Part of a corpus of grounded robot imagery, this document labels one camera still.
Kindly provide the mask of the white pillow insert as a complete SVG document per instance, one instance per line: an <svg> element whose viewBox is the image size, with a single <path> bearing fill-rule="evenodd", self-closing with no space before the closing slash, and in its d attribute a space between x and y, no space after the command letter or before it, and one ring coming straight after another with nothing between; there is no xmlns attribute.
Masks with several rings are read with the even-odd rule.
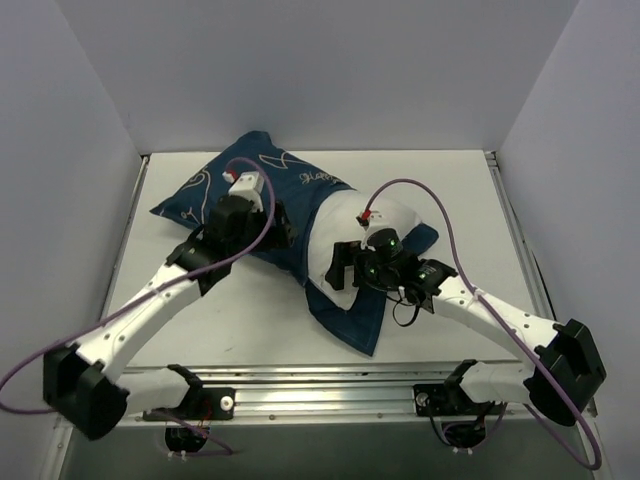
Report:
<svg viewBox="0 0 640 480"><path fill-rule="evenodd" d="M336 307L345 311L354 305L358 289L345 286L343 290L336 291L325 280L325 275L331 265L335 243L359 241L363 238L364 230L356 217L364 210L369 198L369 194L357 190L331 194L318 208L309 236L308 279ZM379 196L373 207L389 221L401 239L421 224L421 218L414 210L395 200Z"/></svg>

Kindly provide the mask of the blue patterned pillowcase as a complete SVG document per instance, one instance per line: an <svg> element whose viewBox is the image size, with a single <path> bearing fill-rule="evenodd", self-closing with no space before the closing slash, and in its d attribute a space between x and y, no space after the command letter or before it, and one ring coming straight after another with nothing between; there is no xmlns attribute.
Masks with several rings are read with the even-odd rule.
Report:
<svg viewBox="0 0 640 480"><path fill-rule="evenodd" d="M227 191L222 173L237 173L259 165L271 180L271 191L282 200L297 230L286 250L259 254L259 259L288 273L304 288L311 315L338 340L372 356L385 316L386 296L380 291L357 288L356 301L348 311L336 307L308 279L307 248L316 213L322 202L338 191L356 190L348 183L292 153L275 146L268 133L251 131L194 173L174 194L151 209L151 214L189 230L200 226L217 200Z"/></svg>

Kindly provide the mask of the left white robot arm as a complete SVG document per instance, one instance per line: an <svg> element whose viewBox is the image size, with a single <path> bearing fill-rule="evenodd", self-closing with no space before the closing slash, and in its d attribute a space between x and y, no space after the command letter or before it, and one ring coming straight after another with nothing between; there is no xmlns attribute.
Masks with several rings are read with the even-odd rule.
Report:
<svg viewBox="0 0 640 480"><path fill-rule="evenodd" d="M206 222L105 325L43 358L43 398L87 439L98 440L131 414L195 418L205 410L202 380L178 364L142 374L129 361L180 311L228 276L252 252L287 249L296 238L285 206L269 210L239 195L222 196Z"/></svg>

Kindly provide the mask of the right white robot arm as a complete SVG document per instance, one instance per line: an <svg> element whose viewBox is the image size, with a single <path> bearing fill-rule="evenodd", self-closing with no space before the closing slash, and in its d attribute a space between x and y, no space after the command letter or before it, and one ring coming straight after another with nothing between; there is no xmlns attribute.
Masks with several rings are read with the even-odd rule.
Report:
<svg viewBox="0 0 640 480"><path fill-rule="evenodd" d="M397 292L410 305L466 326L517 358L514 365L463 361L443 390L455 412L490 402L520 403L572 426L606 378L586 325L541 318L468 286L453 267L410 252L391 228L365 241L335 243L325 276L333 289L344 288L347 268L354 270L355 286Z"/></svg>

